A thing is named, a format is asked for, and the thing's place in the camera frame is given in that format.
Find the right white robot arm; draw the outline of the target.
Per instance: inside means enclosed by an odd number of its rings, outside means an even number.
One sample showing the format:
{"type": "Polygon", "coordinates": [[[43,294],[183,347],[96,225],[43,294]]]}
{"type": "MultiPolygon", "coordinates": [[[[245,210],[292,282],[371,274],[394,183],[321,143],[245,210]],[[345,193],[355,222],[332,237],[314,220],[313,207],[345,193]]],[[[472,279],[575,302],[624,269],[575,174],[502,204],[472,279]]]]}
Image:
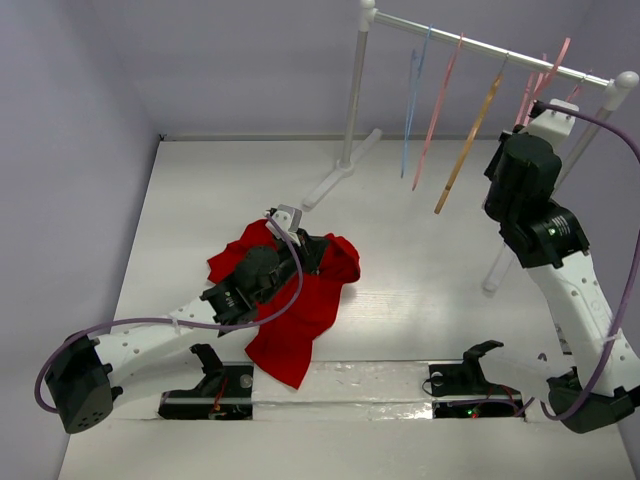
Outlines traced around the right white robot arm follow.
{"type": "Polygon", "coordinates": [[[567,372],[535,367],[539,382],[530,390],[548,419],[584,434],[617,423],[639,406],[639,357],[622,329],[639,259],[632,259],[619,306],[610,308],[584,229],[553,199],[563,168],[555,150],[576,120],[612,132],[634,153],[639,148],[623,131],[561,100],[536,101],[530,117],[527,126],[501,135],[484,172],[490,187],[483,208],[544,295],[574,362],[567,372]]]}

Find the thick pink plastic hanger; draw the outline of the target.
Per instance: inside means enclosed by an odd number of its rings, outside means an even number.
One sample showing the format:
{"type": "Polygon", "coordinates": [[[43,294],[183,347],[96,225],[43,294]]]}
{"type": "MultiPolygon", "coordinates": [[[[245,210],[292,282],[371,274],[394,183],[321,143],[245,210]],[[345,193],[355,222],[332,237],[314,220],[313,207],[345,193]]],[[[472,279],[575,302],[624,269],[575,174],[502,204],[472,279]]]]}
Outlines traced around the thick pink plastic hanger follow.
{"type": "Polygon", "coordinates": [[[516,116],[516,125],[526,126],[528,124],[529,120],[527,118],[527,113],[529,112],[530,107],[533,105],[539,94],[551,84],[570,48],[570,45],[571,38],[566,37],[551,69],[549,71],[531,73],[529,75],[520,108],[516,116]]]}

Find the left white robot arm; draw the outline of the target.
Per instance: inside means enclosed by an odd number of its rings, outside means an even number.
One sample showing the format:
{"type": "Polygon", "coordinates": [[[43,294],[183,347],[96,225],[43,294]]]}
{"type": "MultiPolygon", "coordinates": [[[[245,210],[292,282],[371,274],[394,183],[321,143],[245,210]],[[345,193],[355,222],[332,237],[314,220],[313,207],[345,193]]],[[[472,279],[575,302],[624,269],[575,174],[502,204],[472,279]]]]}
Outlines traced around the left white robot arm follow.
{"type": "Polygon", "coordinates": [[[318,276],[329,248],[328,238],[304,230],[269,240],[250,247],[229,274],[166,317],[118,320],[69,336],[35,386],[48,389],[64,431],[84,432],[152,393],[181,388],[216,395],[224,366],[213,340],[283,319],[300,302],[305,277],[318,276]],[[187,383],[180,386],[174,377],[186,367],[187,383]]]}

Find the red t shirt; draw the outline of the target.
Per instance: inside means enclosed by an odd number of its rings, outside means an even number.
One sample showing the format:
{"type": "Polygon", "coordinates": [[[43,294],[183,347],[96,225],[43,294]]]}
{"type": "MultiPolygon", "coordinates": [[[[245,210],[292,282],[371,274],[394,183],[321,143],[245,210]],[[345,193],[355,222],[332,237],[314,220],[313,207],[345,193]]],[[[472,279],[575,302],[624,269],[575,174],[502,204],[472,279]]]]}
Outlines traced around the red t shirt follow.
{"type": "MultiPolygon", "coordinates": [[[[250,247],[276,248],[276,240],[266,227],[266,219],[256,220],[245,227],[239,239],[207,260],[208,280],[216,284],[232,273],[233,268],[250,247]]],[[[312,359],[313,343],[331,328],[336,320],[344,285],[360,279],[360,255],[343,236],[327,233],[323,237],[328,246],[319,262],[317,275],[304,273],[303,288],[294,304],[275,320],[260,326],[255,338],[247,345],[247,356],[265,373],[279,382],[299,389],[312,359]]],[[[256,321],[276,313],[294,295],[294,278],[266,305],[259,305],[256,321]]]]}

